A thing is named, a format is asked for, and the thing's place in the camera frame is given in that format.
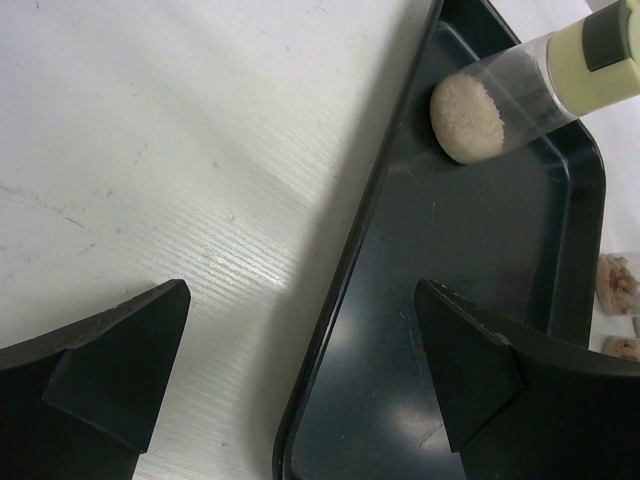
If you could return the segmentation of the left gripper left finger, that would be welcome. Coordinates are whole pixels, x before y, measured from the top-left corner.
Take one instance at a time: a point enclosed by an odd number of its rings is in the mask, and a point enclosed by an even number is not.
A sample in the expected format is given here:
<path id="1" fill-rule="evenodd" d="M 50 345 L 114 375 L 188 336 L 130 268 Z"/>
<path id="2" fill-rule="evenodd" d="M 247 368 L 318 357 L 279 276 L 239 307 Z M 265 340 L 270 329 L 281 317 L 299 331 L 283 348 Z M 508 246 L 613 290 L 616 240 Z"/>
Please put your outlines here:
<path id="1" fill-rule="evenodd" d="M 147 452 L 191 295 L 172 279 L 1 351 L 4 479 L 129 479 Z"/>

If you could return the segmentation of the pink cap spice bottle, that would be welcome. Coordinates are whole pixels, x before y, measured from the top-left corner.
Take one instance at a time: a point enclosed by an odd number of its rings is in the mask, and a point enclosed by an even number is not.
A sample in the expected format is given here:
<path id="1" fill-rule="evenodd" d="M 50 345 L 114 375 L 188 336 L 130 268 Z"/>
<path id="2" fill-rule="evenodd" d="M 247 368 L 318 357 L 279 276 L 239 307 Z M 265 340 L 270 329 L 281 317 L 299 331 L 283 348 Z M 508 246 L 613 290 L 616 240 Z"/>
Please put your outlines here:
<path id="1" fill-rule="evenodd" d="M 596 296 L 610 316 L 639 315 L 639 253 L 603 253 L 598 260 Z"/>

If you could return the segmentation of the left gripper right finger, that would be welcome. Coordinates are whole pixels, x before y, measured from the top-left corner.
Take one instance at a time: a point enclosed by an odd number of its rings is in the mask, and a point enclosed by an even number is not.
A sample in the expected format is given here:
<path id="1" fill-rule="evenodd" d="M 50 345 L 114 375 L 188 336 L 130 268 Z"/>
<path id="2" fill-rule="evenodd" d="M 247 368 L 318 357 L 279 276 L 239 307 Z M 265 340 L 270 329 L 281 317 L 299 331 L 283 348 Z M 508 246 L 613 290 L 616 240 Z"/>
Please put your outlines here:
<path id="1" fill-rule="evenodd" d="M 469 479 L 635 479 L 639 366 L 420 281 L 414 303 L 449 445 Z"/>

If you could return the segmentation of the small black cap spice bottle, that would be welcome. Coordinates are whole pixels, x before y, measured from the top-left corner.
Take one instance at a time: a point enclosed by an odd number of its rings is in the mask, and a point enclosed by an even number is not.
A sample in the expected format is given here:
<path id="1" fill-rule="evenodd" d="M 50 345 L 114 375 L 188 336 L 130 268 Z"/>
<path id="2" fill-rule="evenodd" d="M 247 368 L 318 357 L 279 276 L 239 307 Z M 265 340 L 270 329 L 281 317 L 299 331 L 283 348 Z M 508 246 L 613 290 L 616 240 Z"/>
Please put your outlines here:
<path id="1" fill-rule="evenodd" d="M 611 357 L 640 362 L 640 339 L 637 337 L 610 336 L 602 347 L 602 353 Z"/>

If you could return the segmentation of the yellow cap spice bottle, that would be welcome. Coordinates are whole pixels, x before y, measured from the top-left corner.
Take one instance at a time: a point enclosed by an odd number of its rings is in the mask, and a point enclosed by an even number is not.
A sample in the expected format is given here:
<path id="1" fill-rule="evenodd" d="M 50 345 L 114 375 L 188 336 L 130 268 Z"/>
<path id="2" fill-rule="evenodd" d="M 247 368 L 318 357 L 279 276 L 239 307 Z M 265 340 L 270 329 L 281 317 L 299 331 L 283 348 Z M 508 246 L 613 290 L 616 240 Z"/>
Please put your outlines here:
<path id="1" fill-rule="evenodd" d="M 615 1 L 441 80 L 430 120 L 449 157 L 475 164 L 638 94 L 639 4 Z"/>

